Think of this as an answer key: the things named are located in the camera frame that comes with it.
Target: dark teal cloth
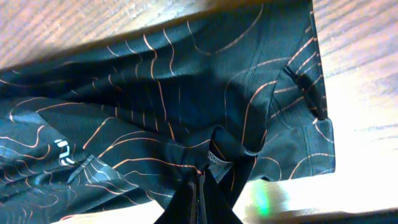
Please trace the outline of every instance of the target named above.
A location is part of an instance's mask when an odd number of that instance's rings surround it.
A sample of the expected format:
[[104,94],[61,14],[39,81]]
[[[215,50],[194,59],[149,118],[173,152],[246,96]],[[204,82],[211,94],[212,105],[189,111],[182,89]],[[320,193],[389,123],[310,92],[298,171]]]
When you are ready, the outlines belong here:
[[158,201],[206,167],[249,180],[333,172],[308,1],[269,3],[0,73],[0,220]]

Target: wooden surface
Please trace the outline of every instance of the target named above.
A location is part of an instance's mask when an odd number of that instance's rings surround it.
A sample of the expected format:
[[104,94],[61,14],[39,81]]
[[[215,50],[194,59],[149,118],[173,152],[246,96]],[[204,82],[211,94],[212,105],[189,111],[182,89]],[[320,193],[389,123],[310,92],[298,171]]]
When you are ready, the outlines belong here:
[[[232,2],[0,0],[0,68],[247,1]],[[328,112],[335,129],[336,173],[263,183],[271,201],[268,218],[398,208],[397,12],[396,0],[314,0]],[[234,207],[245,222],[257,217],[251,212],[256,184],[247,184]],[[154,208],[152,218],[162,213],[158,205],[148,206]],[[138,208],[123,211],[129,217],[145,214]],[[104,221],[111,213],[89,219]]]

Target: garment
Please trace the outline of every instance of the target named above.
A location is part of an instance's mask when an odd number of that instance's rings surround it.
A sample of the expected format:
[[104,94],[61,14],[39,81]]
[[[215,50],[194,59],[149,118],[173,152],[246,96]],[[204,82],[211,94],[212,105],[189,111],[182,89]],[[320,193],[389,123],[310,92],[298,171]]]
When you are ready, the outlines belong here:
[[335,168],[308,1],[219,12],[3,71],[0,97],[1,223],[150,200],[167,208],[204,170],[232,207],[249,180]]

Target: white logo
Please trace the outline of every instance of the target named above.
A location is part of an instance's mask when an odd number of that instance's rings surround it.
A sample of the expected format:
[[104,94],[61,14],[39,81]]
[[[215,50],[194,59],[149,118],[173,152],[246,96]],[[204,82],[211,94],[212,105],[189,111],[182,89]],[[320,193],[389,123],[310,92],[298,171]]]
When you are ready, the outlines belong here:
[[70,151],[68,142],[65,141],[65,140],[57,139],[57,140],[54,141],[54,143],[56,143],[57,146],[60,147],[60,148],[63,148],[64,146],[67,147],[67,151],[60,154],[60,163],[61,163],[61,165],[67,166],[67,165],[69,165],[69,164],[74,164],[75,161],[73,161],[73,160],[71,160],[70,158],[68,158],[68,156],[69,156],[69,151]]

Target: wooden table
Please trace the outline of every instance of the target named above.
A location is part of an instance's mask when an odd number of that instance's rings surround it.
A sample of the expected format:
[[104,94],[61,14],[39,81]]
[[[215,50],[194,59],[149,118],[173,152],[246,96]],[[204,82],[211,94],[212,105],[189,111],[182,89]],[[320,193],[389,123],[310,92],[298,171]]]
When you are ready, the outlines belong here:
[[[178,17],[251,1],[0,0],[0,67],[11,67]],[[267,218],[398,208],[398,2],[314,0],[318,39],[333,121],[336,173],[279,183],[251,182],[234,211],[256,220],[252,198],[265,188]],[[162,213],[155,203],[91,216]]]

